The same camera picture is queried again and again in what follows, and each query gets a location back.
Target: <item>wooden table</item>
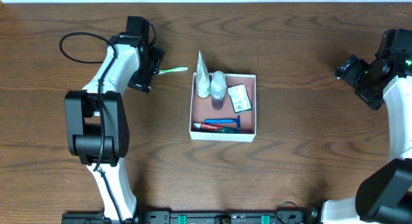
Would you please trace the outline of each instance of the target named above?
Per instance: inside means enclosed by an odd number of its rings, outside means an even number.
[[[332,72],[349,54],[367,61],[383,31],[411,28],[410,4],[66,4],[0,7],[0,219],[59,223],[104,208],[96,183],[68,151],[64,96],[99,66],[69,61],[70,32],[110,38],[128,15],[156,27],[166,50],[146,95],[128,89],[127,173],[139,202],[172,210],[274,210],[354,196],[388,157],[386,107],[372,111]],[[67,41],[71,56],[103,59],[99,40]],[[191,79],[201,50],[209,71],[255,74],[253,143],[192,141]]]

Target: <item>red toothpaste tube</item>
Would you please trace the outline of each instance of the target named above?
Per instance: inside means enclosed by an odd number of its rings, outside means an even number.
[[[213,124],[204,124],[204,123],[193,123],[193,129],[197,129],[203,132],[210,133],[228,133],[236,134],[239,132],[239,129],[233,127],[222,127]]]

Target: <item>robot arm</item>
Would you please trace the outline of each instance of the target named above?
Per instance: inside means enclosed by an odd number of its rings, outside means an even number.
[[[131,191],[124,161],[129,147],[129,128],[122,96],[127,86],[146,93],[151,89],[149,82],[158,73],[164,51],[154,47],[154,42],[148,43],[148,38],[149,22],[142,17],[128,17],[126,32],[110,39],[117,51],[112,65],[108,68],[115,54],[108,46],[106,59],[90,83],[82,91],[69,91],[66,95],[70,152],[78,156],[95,177],[105,206],[103,216],[88,217],[84,221],[96,218],[108,223],[132,223],[137,215],[137,200]],[[102,124],[90,124],[87,118],[101,115],[97,102],[99,80],[103,82],[102,110],[106,118]],[[94,171],[100,156],[101,126],[104,126],[105,138],[102,163]],[[81,217],[66,216],[63,219],[71,223],[71,219],[76,222]]]
[[[351,56],[334,75],[355,88],[372,109],[385,101],[390,148],[388,164],[366,179],[356,197],[323,203],[324,224],[411,223],[412,200],[412,32],[388,30],[368,65]]]
[[[389,117],[389,160],[412,158],[412,77],[393,78],[384,89]]]

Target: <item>pink box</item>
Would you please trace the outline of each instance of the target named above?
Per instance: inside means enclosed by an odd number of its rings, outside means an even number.
[[[247,111],[240,114],[235,114],[230,101],[229,94],[226,91],[225,105],[221,110],[215,110],[212,107],[212,99],[200,98],[196,94],[196,73],[193,74],[192,81],[192,102],[191,102],[191,117],[189,124],[189,133],[192,140],[219,140],[219,141],[235,141],[235,142],[251,142],[256,136],[256,76],[255,75],[238,75],[225,74],[227,87],[244,84],[246,86],[247,95],[252,111]],[[204,122],[207,118],[236,118],[240,115],[240,133],[204,133],[193,129],[194,122]],[[217,124],[225,127],[236,127],[236,123]]]

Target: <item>black cable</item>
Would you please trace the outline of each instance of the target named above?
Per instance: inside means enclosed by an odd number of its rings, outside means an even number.
[[[122,216],[120,215],[120,211],[118,209],[118,205],[117,205],[117,202],[115,200],[115,197],[114,197],[113,193],[111,192],[108,179],[106,178],[106,172],[104,172],[102,169],[99,169],[97,171],[100,173],[101,177],[103,177],[104,184],[106,185],[106,188],[108,189],[108,193],[109,193],[109,197],[111,199],[111,202],[113,202],[113,205],[115,206],[115,210],[116,210],[116,213],[117,213],[117,216],[118,216],[118,221],[119,221],[120,224],[122,224],[123,223]]]
[[[96,38],[104,41],[108,46],[110,46],[113,49],[113,58],[110,60],[110,63],[108,64],[106,69],[103,71],[102,76],[100,76],[100,78],[98,80],[98,86],[97,86],[97,104],[98,104],[98,112],[100,113],[100,129],[101,129],[101,137],[102,138],[100,139],[100,152],[98,154],[97,163],[96,163],[95,168],[93,169],[93,171],[96,171],[100,167],[100,164],[102,163],[102,160],[103,160],[103,151],[104,151],[104,145],[105,145],[105,139],[106,139],[105,138],[106,130],[104,129],[103,102],[102,102],[103,81],[104,81],[104,77],[108,73],[110,67],[113,65],[114,61],[117,59],[117,51],[116,51],[115,46],[113,44],[111,44],[110,41],[108,41],[104,37],[101,37],[101,36],[93,34],[93,33],[88,33],[88,32],[73,32],[73,33],[69,33],[69,34],[66,34],[65,36],[63,36],[62,39],[60,39],[60,43],[59,43],[60,52],[65,57],[69,58],[72,61],[79,62],[79,63],[86,63],[86,64],[103,63],[102,61],[82,61],[82,60],[74,59],[73,57],[70,57],[69,55],[67,55],[66,52],[63,50],[63,41],[66,38],[71,37],[71,36],[75,36],[75,35],[87,35],[87,36],[90,36],[90,37],[96,37]]]
[[[286,223],[284,223],[284,222],[282,221],[282,218],[280,218],[280,217],[277,215],[277,212],[279,211],[279,209],[280,209],[282,206],[287,205],[287,204],[291,204],[291,205],[296,206],[296,208],[299,208],[295,203],[293,203],[293,202],[291,202],[291,201],[285,201],[285,202],[281,203],[281,204],[277,207],[277,209],[276,209],[276,211],[275,211],[275,217],[276,217],[276,219],[277,219],[281,224],[286,224]],[[303,220],[303,219],[302,219],[301,221],[299,221],[299,222],[296,222],[296,224],[302,224],[302,223],[304,223],[304,220]]]

